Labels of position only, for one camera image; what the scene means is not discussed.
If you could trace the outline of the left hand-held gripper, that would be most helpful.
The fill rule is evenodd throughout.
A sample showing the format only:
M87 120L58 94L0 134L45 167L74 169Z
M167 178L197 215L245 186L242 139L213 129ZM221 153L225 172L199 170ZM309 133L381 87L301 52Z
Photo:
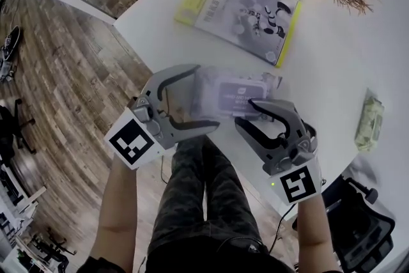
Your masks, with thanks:
M154 73L139 98L131 100L106 133L109 148L130 169L135 170L163 154L179 142L207 135L218 129L218 121L177 122L164 106L164 88L193 75L201 66L181 64Z

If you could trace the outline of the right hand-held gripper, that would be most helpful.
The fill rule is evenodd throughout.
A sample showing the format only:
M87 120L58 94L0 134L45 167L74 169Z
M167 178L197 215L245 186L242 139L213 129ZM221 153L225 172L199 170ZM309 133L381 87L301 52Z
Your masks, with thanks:
M320 194L321 168L315 128L305 127L290 101L252 98L248 103L285 126L285 133L272 139L250 121L235 118L237 131L264 162L263 170L270 176L269 183L281 201L294 205ZM301 138L286 149L286 139L298 137Z

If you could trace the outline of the lilac wet wipe pack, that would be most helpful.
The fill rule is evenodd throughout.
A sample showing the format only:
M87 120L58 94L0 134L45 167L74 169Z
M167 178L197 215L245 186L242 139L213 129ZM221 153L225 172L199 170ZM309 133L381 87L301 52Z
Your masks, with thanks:
M192 105L190 108L193 119L218 120L236 117L248 120L264 119L260 112L258 112L258 116L230 116L218 113L215 109L215 83L221 77L253 79L265 82L268 91L267 96L262 99L272 98L282 82L281 76L272 75L269 72L244 72L217 66L202 66L194 74Z

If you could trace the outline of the person's right forearm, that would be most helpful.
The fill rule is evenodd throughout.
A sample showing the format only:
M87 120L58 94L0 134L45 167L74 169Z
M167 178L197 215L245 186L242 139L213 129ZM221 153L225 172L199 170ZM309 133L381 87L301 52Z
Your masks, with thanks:
M322 195L298 204L298 273L342 273L332 245L332 237Z

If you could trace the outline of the person's left forearm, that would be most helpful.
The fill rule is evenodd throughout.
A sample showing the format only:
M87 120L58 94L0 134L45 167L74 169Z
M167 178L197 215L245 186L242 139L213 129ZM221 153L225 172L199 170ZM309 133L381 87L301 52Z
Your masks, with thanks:
M90 255L132 273L137 232L137 171L114 156Z

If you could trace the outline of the person's camouflage trousers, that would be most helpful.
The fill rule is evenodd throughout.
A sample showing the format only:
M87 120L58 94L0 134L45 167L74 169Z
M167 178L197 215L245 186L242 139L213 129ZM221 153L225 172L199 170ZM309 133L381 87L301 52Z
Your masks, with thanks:
M148 252L196 237L260 241L258 225L237 173L206 136L178 143Z

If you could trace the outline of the green patterned tissue pack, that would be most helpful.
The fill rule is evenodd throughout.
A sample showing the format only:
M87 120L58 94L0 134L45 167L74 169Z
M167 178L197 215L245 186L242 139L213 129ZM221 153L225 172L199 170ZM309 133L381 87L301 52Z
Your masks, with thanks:
M355 146L360 152L375 149L383 123L385 107L377 95L369 88L366 90L360 120L355 134Z

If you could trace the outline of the yellow-edged grey book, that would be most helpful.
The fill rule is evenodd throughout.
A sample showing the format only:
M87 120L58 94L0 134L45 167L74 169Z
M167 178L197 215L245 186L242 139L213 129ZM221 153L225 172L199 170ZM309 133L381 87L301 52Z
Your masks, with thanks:
M280 67L300 9L298 0L182 0L174 18Z

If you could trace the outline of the black office chair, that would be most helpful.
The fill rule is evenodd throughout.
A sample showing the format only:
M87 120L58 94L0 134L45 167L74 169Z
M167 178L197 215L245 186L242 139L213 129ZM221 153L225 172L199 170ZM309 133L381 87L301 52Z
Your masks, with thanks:
M64 253L75 256L77 251L70 251L65 247L67 243L66 238L63 238L62 241L58 241L50 226L47 227L46 232L49 242L47 242L41 234L35 233L30 243L32 243L39 252L45 254L45 257L42 258L45 263L49 264L51 260L54 260L58 263L58 269L64 271L69 264L69 259Z
M370 273L394 247L395 220L370 207L378 199L378 191L351 177L338 176L322 196L343 272Z

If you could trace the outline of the person's black shirt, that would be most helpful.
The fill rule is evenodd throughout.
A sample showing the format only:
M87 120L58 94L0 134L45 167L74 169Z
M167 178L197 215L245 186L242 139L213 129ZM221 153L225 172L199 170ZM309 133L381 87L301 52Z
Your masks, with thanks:
M77 273L132 273L136 237L98 237ZM207 236L166 242L146 257L144 273L293 273L257 240Z

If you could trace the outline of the black chair base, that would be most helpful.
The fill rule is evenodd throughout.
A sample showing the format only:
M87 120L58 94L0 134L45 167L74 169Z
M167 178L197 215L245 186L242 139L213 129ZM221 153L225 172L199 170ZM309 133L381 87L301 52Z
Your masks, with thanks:
M28 125L34 125L36 120L31 118L30 120L21 123L19 121L19 106L22 105L22 99L15 100L14 115L11 114L8 108L0 105L0 141L8 141L8 144L12 146L13 137L17 138L17 147L22 149L22 144L27 148L30 154L36 154L36 149L31 148L22 135L22 129Z

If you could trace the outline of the black and white sneaker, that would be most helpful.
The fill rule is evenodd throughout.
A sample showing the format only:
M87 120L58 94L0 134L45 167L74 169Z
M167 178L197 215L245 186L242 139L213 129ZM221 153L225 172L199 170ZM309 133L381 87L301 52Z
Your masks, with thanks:
M3 61L9 61L12 54L17 49L21 34L20 26L15 26L4 40L0 47L0 55Z
M10 82L14 79L15 63L11 60L0 59L0 82Z

